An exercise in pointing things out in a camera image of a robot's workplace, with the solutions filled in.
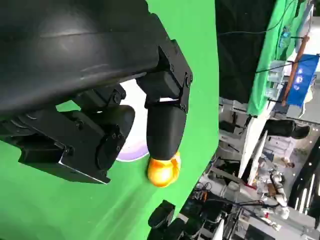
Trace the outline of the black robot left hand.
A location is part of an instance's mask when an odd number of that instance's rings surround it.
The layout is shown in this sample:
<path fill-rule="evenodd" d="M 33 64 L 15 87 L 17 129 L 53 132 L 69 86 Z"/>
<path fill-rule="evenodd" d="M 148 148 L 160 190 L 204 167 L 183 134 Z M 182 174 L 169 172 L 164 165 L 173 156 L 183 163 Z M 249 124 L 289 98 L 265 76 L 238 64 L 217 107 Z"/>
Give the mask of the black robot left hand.
<path fill-rule="evenodd" d="M 144 0 L 3 0 L 0 139 L 19 162 L 59 178 L 107 184 L 132 129 L 122 83 L 145 93 L 150 156 L 182 141 L 193 73 Z"/>

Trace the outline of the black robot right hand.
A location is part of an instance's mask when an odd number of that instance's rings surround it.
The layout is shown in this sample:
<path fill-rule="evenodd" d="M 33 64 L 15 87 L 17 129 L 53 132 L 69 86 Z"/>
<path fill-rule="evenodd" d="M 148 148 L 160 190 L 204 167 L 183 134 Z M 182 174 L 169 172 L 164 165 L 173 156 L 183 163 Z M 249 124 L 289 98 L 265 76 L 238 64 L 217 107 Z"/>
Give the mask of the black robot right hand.
<path fill-rule="evenodd" d="M 148 219 L 150 231 L 147 240 L 197 240 L 202 225 L 196 219 L 182 214 L 174 216 L 176 206 L 163 200 Z"/>

